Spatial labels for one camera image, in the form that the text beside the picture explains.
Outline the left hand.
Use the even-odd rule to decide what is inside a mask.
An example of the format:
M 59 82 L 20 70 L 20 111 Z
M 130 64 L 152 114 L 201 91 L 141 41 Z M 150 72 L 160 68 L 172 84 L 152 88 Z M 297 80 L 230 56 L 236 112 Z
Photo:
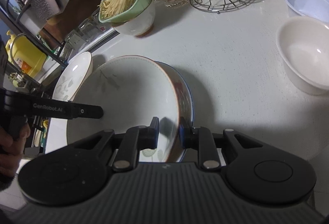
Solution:
M 18 169 L 23 156 L 26 139 L 30 136 L 30 126 L 26 123 L 20 130 L 20 136 L 17 140 L 7 134 L 1 128 L 1 173 L 8 177 L 13 177 Z

